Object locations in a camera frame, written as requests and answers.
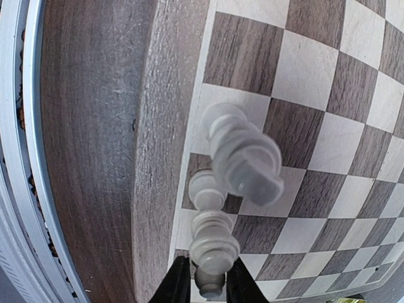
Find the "white metal frame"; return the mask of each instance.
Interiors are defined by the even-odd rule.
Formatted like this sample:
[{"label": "white metal frame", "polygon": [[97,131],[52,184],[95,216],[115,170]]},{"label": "white metal frame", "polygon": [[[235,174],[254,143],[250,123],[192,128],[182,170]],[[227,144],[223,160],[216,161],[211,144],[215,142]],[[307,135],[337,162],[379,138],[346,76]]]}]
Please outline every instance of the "white metal frame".
[{"label": "white metal frame", "polygon": [[[31,302],[89,302],[74,269],[54,208],[39,111],[42,0],[3,0],[0,12],[0,265]],[[21,39],[25,29],[25,41]],[[23,49],[23,62],[20,52]],[[23,83],[24,132],[17,120]],[[42,218],[28,184],[33,174]],[[54,258],[49,238],[58,253]]]}]

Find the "translucent chess piece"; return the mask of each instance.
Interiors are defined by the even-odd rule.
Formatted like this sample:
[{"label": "translucent chess piece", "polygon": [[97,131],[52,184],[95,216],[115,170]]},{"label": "translucent chess piece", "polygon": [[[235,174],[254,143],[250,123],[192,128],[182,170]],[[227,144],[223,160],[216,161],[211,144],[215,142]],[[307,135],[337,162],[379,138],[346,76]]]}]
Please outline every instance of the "translucent chess piece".
[{"label": "translucent chess piece", "polygon": [[191,222],[189,254],[209,275],[228,272],[240,253],[240,245],[232,236],[233,222],[220,210],[226,195],[211,170],[196,173],[189,182],[189,197],[199,210]]},{"label": "translucent chess piece", "polygon": [[278,145],[233,104],[216,104],[203,116],[213,173],[228,192],[257,205],[270,205],[283,193]]}]

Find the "wood grain surface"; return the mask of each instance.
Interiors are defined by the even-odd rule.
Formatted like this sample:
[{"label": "wood grain surface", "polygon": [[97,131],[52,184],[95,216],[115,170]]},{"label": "wood grain surface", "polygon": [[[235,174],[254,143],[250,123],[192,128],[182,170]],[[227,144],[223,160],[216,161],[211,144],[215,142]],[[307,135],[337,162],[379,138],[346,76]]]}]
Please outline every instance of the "wood grain surface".
[{"label": "wood grain surface", "polygon": [[357,270],[357,271],[351,271],[349,273],[342,273],[331,285],[328,291],[333,292],[335,290],[346,289],[354,280],[354,278],[358,275],[358,272],[359,271]]},{"label": "wood grain surface", "polygon": [[[404,169],[403,169],[403,171],[401,172],[401,176],[400,176],[400,179],[398,180],[398,182],[399,183],[404,183]],[[404,208],[403,208],[403,211],[401,212],[401,215],[400,215],[401,217],[404,217]]]},{"label": "wood grain surface", "polygon": [[376,81],[376,69],[340,52],[327,112],[366,122]]},{"label": "wood grain surface", "polygon": [[327,218],[346,176],[308,170],[297,193],[289,217]]},{"label": "wood grain surface", "polygon": [[386,15],[386,0],[357,0],[364,6],[367,6],[377,14],[381,15],[383,18]]},{"label": "wood grain surface", "polygon": [[401,107],[400,111],[398,112],[398,118],[396,122],[396,126],[394,128],[394,133],[393,135],[404,139],[404,98],[403,101],[401,102]]},{"label": "wood grain surface", "polygon": [[367,236],[365,242],[362,244],[362,247],[380,245],[395,222],[396,218],[378,219],[371,232]]},{"label": "wood grain surface", "polygon": [[285,288],[281,291],[278,298],[286,299],[293,297],[301,297],[306,290],[312,285],[316,278],[302,278],[289,280]]},{"label": "wood grain surface", "polygon": [[[286,218],[239,215],[233,236],[240,242],[242,254],[269,254],[276,244]],[[262,240],[259,235],[266,235]]]},{"label": "wood grain surface", "polygon": [[404,84],[404,33],[386,22],[380,71]]},{"label": "wood grain surface", "polygon": [[331,257],[330,261],[324,267],[321,276],[334,275],[335,273],[341,273],[351,262],[352,258],[356,255],[358,249],[349,249],[347,251],[337,251]]},{"label": "wood grain surface", "polygon": [[135,302],[133,121],[153,2],[55,0],[45,12],[47,165],[71,257],[94,303]]},{"label": "wood grain surface", "polygon": [[377,251],[374,253],[373,257],[366,264],[365,268],[379,266],[380,264],[382,264],[383,260],[391,252],[391,250],[394,248],[394,246],[395,246],[395,244],[388,244],[388,245],[380,246],[377,249]]},{"label": "wood grain surface", "polygon": [[209,0],[159,0],[136,125],[133,260],[136,300],[167,272],[189,107]]},{"label": "wood grain surface", "polygon": [[364,205],[359,211],[358,218],[379,218],[396,184],[375,180]]},{"label": "wood grain surface", "polygon": [[337,49],[344,11],[345,0],[290,0],[286,29]]},{"label": "wood grain surface", "polygon": [[354,219],[328,219],[310,251],[336,251],[354,221]]},{"label": "wood grain surface", "polygon": [[376,178],[390,141],[390,133],[365,125],[349,174]]},{"label": "wood grain surface", "polygon": [[283,30],[216,13],[204,82],[270,96]]},{"label": "wood grain surface", "polygon": [[320,110],[271,99],[264,134],[279,145],[284,166],[300,169],[309,166],[323,119],[324,112]]},{"label": "wood grain surface", "polygon": [[290,279],[304,259],[305,254],[270,254],[265,260],[257,281]]}]

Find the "checkered pattern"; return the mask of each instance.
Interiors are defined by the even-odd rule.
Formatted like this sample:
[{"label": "checkered pattern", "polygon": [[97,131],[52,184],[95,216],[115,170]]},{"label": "checkered pattern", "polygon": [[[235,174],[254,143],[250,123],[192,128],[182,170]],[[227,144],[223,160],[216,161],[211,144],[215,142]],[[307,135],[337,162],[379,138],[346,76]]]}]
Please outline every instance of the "checkered pattern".
[{"label": "checkered pattern", "polygon": [[[218,0],[207,41],[186,184],[211,167],[200,122],[217,102],[279,144],[281,200],[229,196],[224,208],[265,296],[380,281],[404,252],[404,1]],[[186,253],[187,186],[180,212],[175,248]]]}]

